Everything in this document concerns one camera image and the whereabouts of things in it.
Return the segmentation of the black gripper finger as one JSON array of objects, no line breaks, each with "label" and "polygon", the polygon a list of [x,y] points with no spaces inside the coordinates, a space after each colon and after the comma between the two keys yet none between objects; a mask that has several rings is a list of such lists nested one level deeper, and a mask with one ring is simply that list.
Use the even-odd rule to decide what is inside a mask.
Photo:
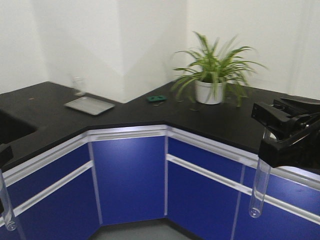
[{"label": "black gripper finger", "polygon": [[13,158],[12,147],[7,144],[0,145],[0,163],[6,164]]}]

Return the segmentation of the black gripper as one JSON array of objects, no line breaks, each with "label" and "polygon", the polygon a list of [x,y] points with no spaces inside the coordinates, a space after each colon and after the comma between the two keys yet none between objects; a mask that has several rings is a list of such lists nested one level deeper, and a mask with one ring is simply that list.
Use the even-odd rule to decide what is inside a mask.
[{"label": "black gripper", "polygon": [[319,102],[288,97],[272,105],[256,102],[251,117],[268,129],[260,142],[260,159],[273,168],[320,173]]}]

